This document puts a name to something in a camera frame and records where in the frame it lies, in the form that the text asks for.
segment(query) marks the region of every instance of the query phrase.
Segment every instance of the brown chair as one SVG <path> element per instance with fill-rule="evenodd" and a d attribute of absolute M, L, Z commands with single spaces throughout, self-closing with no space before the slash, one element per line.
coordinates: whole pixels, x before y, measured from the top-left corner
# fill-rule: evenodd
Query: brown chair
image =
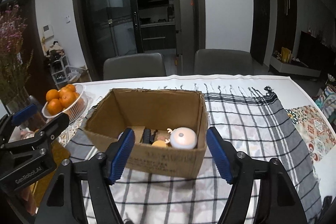
<path fill-rule="evenodd" d="M 253 75 L 249 52 L 202 49 L 195 54 L 195 75 Z"/>
<path fill-rule="evenodd" d="M 104 63 L 104 80 L 166 76 L 160 53 L 141 53 L 113 57 Z"/>

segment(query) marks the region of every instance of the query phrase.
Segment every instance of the white plastic basket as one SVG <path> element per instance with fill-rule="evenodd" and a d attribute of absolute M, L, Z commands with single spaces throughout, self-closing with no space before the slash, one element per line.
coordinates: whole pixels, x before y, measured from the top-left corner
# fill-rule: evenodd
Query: white plastic basket
<path fill-rule="evenodd" d="M 75 121 L 76 119 L 80 117 L 80 115 L 83 113 L 88 103 L 88 99 L 84 91 L 85 87 L 80 83 L 76 83 L 74 84 L 74 86 L 76 87 L 76 92 L 79 93 L 79 97 L 76 99 L 75 102 L 73 102 L 71 106 L 69 106 L 68 108 L 62 111 L 69 115 L 70 123 L 72 123 L 73 121 Z M 45 103 L 42 109 L 42 114 L 47 119 L 53 119 L 58 114 L 51 116 L 47 110 L 47 105 L 48 105 L 48 102 Z"/>

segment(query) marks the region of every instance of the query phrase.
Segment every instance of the screw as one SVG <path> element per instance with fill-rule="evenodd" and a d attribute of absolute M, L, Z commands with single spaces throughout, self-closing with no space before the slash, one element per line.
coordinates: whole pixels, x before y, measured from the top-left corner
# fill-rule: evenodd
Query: screw
<path fill-rule="evenodd" d="M 46 152 L 46 149 L 45 149 L 45 148 L 40 149 L 40 154 L 41 154 L 41 155 L 44 155 L 45 152 Z"/>
<path fill-rule="evenodd" d="M 102 159 L 102 158 L 104 158 L 105 157 L 105 154 L 103 153 L 103 152 L 99 152 L 97 155 L 96 155 L 96 158 L 98 159 L 98 160 L 100 160 L 100 159 Z"/>
<path fill-rule="evenodd" d="M 246 154 L 245 154 L 244 152 L 239 151 L 239 152 L 237 153 L 237 157 L 240 158 L 240 159 L 243 159 L 243 158 L 246 157 Z"/>
<path fill-rule="evenodd" d="M 274 164 L 280 164 L 281 161 L 279 159 L 277 159 L 277 158 L 274 158 L 274 159 L 272 159 L 272 163 L 274 163 Z"/>
<path fill-rule="evenodd" d="M 66 166 L 70 163 L 70 160 L 69 159 L 64 159 L 62 160 L 62 165 Z"/>

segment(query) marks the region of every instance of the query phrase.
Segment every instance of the sliding glass door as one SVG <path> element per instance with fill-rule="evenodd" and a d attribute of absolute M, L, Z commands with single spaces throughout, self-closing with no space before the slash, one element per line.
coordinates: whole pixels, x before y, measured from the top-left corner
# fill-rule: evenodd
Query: sliding glass door
<path fill-rule="evenodd" d="M 100 78 L 105 60 L 143 52 L 137 0 L 86 0 L 92 59 Z"/>

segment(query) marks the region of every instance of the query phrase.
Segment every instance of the glass vase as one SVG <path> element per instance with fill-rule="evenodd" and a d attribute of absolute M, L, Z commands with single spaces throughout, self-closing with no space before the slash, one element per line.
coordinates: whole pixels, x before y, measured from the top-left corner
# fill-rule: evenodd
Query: glass vase
<path fill-rule="evenodd" d="M 29 106 L 31 104 L 29 100 L 28 92 L 25 88 L 23 88 L 9 103 L 7 103 L 7 109 L 9 112 L 17 113 L 20 110 L 24 109 L 25 107 Z M 31 131 L 36 131 L 43 127 L 45 125 L 45 121 L 41 115 L 41 113 L 38 111 L 33 116 L 31 116 L 27 121 L 24 121 L 20 128 L 29 128 Z"/>

